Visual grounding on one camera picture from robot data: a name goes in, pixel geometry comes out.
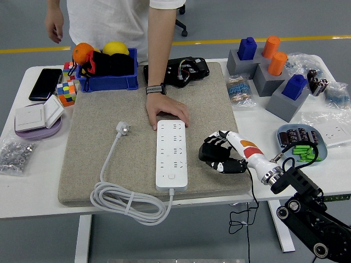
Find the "person's left hand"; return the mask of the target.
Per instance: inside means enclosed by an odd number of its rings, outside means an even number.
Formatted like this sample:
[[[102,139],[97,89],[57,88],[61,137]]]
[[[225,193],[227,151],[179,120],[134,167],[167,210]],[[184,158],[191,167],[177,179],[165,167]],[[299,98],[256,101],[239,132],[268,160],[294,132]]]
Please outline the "person's left hand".
[[[187,105],[169,98],[167,95],[161,93],[148,94],[146,97],[146,110],[153,131],[157,130],[157,115],[160,112],[174,115],[183,121],[186,127],[189,126],[189,110]]]

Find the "person's right hand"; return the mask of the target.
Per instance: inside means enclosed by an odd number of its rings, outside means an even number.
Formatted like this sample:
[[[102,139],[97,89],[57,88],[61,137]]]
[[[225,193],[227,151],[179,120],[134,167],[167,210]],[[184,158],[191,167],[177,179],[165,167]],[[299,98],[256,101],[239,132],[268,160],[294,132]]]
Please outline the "person's right hand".
[[[59,44],[63,37],[64,18],[60,9],[48,9],[45,19],[46,31],[49,39]]]

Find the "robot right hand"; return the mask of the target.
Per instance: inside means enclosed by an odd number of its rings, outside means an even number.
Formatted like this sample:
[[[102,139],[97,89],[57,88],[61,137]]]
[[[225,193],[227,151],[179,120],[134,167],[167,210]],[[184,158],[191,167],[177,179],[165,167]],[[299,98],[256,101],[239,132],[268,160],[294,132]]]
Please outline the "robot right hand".
[[[204,139],[199,159],[224,174],[242,173],[249,167],[263,184],[282,173],[282,168],[266,158],[253,142],[233,131],[218,131]]]

